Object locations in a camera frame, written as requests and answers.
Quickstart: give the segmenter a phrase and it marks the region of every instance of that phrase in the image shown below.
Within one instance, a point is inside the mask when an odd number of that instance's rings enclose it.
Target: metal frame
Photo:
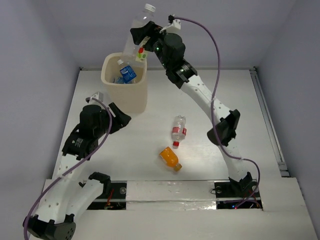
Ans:
[[[261,84],[260,84],[260,81],[258,78],[257,70],[255,67],[253,67],[249,70],[249,72],[250,72],[250,76],[251,76],[252,83],[253,83],[253,86],[255,89],[255,93],[258,98],[258,102],[259,102],[259,105],[261,108],[261,112],[262,112],[262,116],[263,116],[263,119],[264,119],[264,122],[266,125],[266,129],[269,134],[269,138],[271,141],[273,152],[274,152],[276,161],[278,163],[279,170],[281,172],[281,176],[288,178],[288,177],[290,177],[290,174],[288,172],[288,168],[287,168],[284,156],[281,151],[281,147],[280,147],[280,143],[279,143],[279,140],[278,140],[278,137],[276,134],[276,130],[275,130],[274,124],[272,122],[270,112],[268,110],[268,106],[267,106],[267,102],[266,102],[264,93],[261,88]]]

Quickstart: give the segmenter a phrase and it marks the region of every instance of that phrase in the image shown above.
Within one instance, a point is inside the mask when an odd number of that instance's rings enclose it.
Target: orange bottle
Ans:
[[[166,164],[173,168],[176,172],[182,168],[177,155],[170,147],[167,146],[159,155],[163,158]]]

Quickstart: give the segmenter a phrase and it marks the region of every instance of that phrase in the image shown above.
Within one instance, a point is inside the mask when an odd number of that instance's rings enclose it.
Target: large clear bottle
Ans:
[[[133,20],[131,28],[141,28],[146,25],[149,21],[153,21],[154,13],[156,8],[150,4],[146,4],[142,12],[140,12]],[[147,58],[147,54],[144,53],[144,56],[139,57],[138,53],[140,46],[134,44],[134,40],[132,38],[131,33],[129,32],[128,38],[126,40],[126,44],[124,46],[123,54],[121,56],[121,60],[125,63],[128,63],[130,66],[134,68],[144,67],[144,61]]]

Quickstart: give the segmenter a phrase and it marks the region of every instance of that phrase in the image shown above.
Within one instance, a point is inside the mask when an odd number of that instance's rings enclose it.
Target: bottle label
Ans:
[[[150,37],[146,36],[142,42],[140,43],[140,48],[139,51],[135,57],[135,60],[137,62],[141,62],[144,63],[147,59],[148,56],[148,52],[144,49],[145,44],[148,42],[148,40],[150,39]]]
[[[173,132],[173,133],[179,133],[179,132],[180,132],[180,127],[175,126],[174,128],[172,128],[172,132]],[[186,135],[186,134],[187,134],[187,129],[183,128],[183,129],[182,129],[182,134],[183,134],[183,135]]]
[[[137,76],[136,73],[134,72],[134,70],[132,69],[132,67],[129,65],[122,68],[120,70],[120,73],[123,77],[123,82],[125,84],[131,82],[132,79],[134,79]]]

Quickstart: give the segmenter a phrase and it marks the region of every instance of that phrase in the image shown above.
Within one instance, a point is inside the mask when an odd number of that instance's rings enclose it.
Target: white bottle cap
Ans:
[[[118,65],[121,65],[121,64],[124,63],[124,61],[122,61],[121,59],[119,59],[119,60],[117,61],[117,63],[118,63]]]
[[[148,4],[148,3],[145,4],[144,8],[149,10],[149,11],[151,11],[151,12],[153,12],[153,13],[156,11],[156,7],[154,7],[154,6],[152,6],[152,5]]]

